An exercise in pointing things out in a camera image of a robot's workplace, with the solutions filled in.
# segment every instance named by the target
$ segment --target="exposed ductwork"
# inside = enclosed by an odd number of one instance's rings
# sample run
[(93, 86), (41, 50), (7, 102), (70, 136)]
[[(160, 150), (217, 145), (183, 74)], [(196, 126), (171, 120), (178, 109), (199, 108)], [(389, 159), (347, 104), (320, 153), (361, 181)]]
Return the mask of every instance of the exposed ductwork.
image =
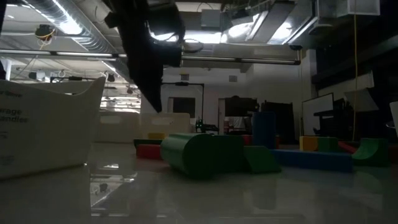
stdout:
[[(88, 36), (72, 38), (87, 51), (92, 53), (117, 53), (115, 48), (72, 0), (23, 1), (65, 34)], [(116, 61), (103, 63), (114, 72), (122, 75), (126, 80), (130, 80), (129, 70), (121, 59), (117, 58)]]

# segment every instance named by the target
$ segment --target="shiny floor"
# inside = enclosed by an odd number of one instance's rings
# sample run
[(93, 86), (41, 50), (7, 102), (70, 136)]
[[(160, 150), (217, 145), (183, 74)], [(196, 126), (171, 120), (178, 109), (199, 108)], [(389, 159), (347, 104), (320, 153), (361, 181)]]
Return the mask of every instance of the shiny floor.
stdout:
[(126, 148), (0, 182), (1, 223), (398, 223), (398, 167), (190, 180)]

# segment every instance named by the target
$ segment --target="blue cylinder foam block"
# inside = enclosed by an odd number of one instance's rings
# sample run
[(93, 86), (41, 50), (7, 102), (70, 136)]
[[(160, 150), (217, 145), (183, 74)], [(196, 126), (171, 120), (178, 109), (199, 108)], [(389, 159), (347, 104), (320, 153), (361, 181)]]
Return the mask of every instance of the blue cylinder foam block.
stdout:
[(271, 150), (282, 166), (307, 169), (352, 172), (353, 160), (350, 154), (330, 152), (305, 152), (296, 150)]
[(253, 146), (265, 146), (275, 149), (275, 114), (273, 112), (257, 112), (253, 114)]

